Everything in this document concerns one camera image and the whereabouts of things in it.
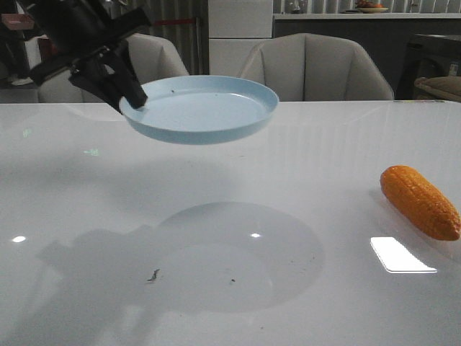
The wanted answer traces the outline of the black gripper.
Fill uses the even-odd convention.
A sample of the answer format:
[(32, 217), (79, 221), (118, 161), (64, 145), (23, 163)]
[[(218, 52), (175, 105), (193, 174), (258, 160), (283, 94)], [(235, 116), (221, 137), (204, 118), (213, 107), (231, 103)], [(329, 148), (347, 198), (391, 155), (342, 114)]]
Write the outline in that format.
[(113, 19), (100, 1), (28, 1), (27, 13), (58, 50), (56, 56), (31, 69), (30, 78), (37, 85), (71, 68), (68, 80), (75, 87), (119, 113), (122, 98), (131, 107), (146, 103), (126, 40), (151, 25), (145, 8)]

